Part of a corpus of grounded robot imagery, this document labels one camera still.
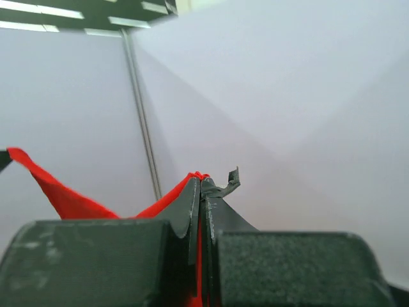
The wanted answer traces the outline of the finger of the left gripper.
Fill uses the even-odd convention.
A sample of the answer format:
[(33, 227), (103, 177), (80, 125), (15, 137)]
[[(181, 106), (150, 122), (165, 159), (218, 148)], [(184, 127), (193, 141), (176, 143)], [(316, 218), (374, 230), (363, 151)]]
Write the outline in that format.
[(12, 158), (7, 150), (0, 151), (0, 172), (8, 167), (8, 165), (12, 162)]

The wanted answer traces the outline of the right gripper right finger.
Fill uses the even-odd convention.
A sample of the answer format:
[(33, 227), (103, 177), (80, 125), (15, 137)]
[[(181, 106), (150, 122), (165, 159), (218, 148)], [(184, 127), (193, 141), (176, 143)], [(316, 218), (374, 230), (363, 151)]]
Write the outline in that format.
[(350, 232), (261, 231), (226, 201), (240, 185), (201, 181), (204, 306), (395, 306), (367, 243)]

